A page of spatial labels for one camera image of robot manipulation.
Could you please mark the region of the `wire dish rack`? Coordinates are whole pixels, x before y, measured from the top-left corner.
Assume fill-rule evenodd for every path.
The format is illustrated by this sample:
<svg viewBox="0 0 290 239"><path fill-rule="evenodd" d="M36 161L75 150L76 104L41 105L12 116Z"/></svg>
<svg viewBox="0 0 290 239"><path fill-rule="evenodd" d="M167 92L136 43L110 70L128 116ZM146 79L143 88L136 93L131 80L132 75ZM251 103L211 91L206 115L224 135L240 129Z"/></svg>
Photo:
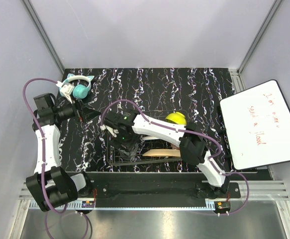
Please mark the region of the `wire dish rack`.
<svg viewBox="0 0 290 239"><path fill-rule="evenodd" d="M143 153L149 151L150 149L172 149L172 145L180 147L180 138L184 135L182 130L186 129L186 125L169 123L165 120L165 118L163 120L154 119L146 115L145 113L139 113L139 115L134 120L134 125L132 126L132 129L136 134L140 135L140 143L138 144L139 147L142 148L140 155L131 161L123 160L120 157L119 151L111 146L113 147L113 157L110 161L110 164L114 166L123 166L133 164L172 162L181 159L177 157L148 157L143 156ZM144 136L155 136L158 137L159 140L142 141L141 138Z"/></svg>

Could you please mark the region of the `yellow-green bowl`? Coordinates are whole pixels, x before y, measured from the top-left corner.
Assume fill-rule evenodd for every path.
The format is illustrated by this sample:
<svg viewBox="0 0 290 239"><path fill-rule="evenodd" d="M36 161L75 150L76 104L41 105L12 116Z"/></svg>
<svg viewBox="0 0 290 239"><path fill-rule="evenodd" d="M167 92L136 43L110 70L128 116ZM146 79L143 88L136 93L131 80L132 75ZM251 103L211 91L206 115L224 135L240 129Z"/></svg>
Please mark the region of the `yellow-green bowl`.
<svg viewBox="0 0 290 239"><path fill-rule="evenodd" d="M187 124L186 117L181 112L170 113L165 117L165 120L169 123L175 123L175 124L181 124L181 125Z"/></svg>

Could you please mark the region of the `orange floral plate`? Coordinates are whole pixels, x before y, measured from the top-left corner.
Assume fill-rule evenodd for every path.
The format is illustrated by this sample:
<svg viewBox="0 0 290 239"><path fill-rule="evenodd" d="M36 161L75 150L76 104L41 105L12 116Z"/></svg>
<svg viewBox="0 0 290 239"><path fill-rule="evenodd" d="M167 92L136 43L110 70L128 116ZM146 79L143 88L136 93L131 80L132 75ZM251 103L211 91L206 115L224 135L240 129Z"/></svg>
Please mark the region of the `orange floral plate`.
<svg viewBox="0 0 290 239"><path fill-rule="evenodd" d="M181 154L178 149L150 149L149 151L143 153L143 156L180 158Z"/></svg>

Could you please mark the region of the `white watermelon pattern plate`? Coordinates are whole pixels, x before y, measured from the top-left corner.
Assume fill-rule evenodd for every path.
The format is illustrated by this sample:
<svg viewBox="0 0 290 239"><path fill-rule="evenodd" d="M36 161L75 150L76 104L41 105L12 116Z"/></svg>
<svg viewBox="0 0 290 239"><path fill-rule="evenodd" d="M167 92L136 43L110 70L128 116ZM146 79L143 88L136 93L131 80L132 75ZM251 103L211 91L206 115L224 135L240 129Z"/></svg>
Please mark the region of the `white watermelon pattern plate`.
<svg viewBox="0 0 290 239"><path fill-rule="evenodd" d="M148 141L148 140L159 140L158 137L155 136L144 136L141 138L142 141Z"/></svg>

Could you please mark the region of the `clear glass cup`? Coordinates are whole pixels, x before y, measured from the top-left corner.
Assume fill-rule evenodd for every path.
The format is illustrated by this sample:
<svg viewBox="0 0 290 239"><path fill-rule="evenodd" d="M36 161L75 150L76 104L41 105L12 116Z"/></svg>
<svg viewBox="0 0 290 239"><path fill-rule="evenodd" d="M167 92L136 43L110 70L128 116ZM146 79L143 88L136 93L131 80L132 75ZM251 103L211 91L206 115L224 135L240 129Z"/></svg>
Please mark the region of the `clear glass cup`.
<svg viewBox="0 0 290 239"><path fill-rule="evenodd" d="M131 161L140 155L141 150L142 150L142 148L139 147L139 145L135 145L134 147L130 148L129 150L121 151L120 157L123 160Z"/></svg>

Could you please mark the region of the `red patterned bowl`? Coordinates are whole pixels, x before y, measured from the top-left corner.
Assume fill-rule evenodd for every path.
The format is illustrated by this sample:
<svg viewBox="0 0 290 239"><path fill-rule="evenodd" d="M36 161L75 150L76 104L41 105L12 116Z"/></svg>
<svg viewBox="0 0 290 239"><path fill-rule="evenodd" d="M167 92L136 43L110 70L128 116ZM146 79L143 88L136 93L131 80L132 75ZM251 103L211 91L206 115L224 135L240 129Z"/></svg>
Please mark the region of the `red patterned bowl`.
<svg viewBox="0 0 290 239"><path fill-rule="evenodd" d="M179 150L180 148L177 147L176 145L172 145L172 149Z"/></svg>

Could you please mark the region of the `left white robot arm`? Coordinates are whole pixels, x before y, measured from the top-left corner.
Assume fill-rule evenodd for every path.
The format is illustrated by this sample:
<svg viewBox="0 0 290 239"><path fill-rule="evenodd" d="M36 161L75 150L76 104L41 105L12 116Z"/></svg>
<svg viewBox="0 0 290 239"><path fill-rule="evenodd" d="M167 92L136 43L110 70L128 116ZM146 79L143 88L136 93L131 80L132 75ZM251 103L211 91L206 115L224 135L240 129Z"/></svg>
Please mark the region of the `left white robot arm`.
<svg viewBox="0 0 290 239"><path fill-rule="evenodd" d="M57 107L55 99L51 93L34 98L37 109L33 112L32 128L37 137L38 154L34 174L26 178L26 186L43 212L65 206L78 197L88 197L93 192L85 172L70 176L61 167L60 127L69 119L88 123L100 116L100 112L85 107L80 101Z"/></svg>

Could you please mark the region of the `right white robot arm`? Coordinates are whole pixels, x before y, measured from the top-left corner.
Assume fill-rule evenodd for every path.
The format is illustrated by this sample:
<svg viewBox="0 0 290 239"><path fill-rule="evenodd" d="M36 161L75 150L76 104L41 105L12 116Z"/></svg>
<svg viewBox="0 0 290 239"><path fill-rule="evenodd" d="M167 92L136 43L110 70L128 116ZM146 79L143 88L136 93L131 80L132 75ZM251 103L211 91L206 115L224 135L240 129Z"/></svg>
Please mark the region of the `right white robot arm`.
<svg viewBox="0 0 290 239"><path fill-rule="evenodd" d="M124 114L109 112L101 117L102 130L111 134L110 145L125 157L132 158L141 136L166 141L180 150L180 158L195 165L206 177L213 195L223 197L229 192L229 178L213 159L207 147L207 135L197 132L197 125L161 121L130 110Z"/></svg>

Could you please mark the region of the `teal cat-ear headphones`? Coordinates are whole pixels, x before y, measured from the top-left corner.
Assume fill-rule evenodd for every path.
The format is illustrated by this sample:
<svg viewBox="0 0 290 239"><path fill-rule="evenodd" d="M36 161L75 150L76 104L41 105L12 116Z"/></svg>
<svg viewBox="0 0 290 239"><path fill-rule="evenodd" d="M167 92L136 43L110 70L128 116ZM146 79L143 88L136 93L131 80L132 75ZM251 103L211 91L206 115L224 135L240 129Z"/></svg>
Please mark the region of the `teal cat-ear headphones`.
<svg viewBox="0 0 290 239"><path fill-rule="evenodd" d="M71 84L74 81L80 81L80 83L76 86L71 86L70 92L75 99L82 100L89 94L93 79L94 76L68 74L67 78L63 81L62 86L60 87L60 93L63 96L63 92L61 92L63 86Z"/></svg>

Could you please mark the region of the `black marble pattern mat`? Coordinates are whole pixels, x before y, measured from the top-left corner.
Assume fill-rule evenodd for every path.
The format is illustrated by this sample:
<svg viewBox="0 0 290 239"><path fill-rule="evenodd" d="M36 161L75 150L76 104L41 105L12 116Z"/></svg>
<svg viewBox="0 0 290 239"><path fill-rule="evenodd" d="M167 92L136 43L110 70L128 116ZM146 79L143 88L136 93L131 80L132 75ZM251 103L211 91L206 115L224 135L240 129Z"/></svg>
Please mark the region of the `black marble pattern mat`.
<svg viewBox="0 0 290 239"><path fill-rule="evenodd" d="M136 103L153 118L163 119L178 111L228 151L227 139L218 114L220 101L235 93L226 68L72 68L64 75L94 76L95 84L84 103L103 111L112 102L118 113ZM100 119L89 123L69 119L62 123L60 161L66 171L86 172L196 172L197 167L182 161L112 166L107 136L99 128Z"/></svg>

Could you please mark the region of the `white dry-erase board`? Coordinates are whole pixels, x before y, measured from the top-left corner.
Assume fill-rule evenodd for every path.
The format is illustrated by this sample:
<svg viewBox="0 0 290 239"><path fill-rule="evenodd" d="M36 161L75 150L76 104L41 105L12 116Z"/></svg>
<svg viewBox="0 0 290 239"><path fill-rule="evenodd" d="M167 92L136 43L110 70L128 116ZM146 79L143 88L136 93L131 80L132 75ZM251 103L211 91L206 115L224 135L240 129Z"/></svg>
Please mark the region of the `white dry-erase board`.
<svg viewBox="0 0 290 239"><path fill-rule="evenodd" d="M220 101L235 169L290 161L290 109L276 80Z"/></svg>

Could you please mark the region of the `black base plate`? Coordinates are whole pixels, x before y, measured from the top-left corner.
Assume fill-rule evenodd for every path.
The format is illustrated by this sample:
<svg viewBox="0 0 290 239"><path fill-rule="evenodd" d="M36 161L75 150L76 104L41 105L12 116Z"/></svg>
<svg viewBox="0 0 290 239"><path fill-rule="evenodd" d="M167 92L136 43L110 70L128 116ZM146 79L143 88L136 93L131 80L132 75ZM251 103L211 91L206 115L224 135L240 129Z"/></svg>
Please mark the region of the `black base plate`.
<svg viewBox="0 0 290 239"><path fill-rule="evenodd" d="M237 183L225 183L226 193L216 191L210 186L206 177L194 173L156 173L156 172L87 172L91 183L101 198L119 194L189 194L215 198L238 199L241 197Z"/></svg>

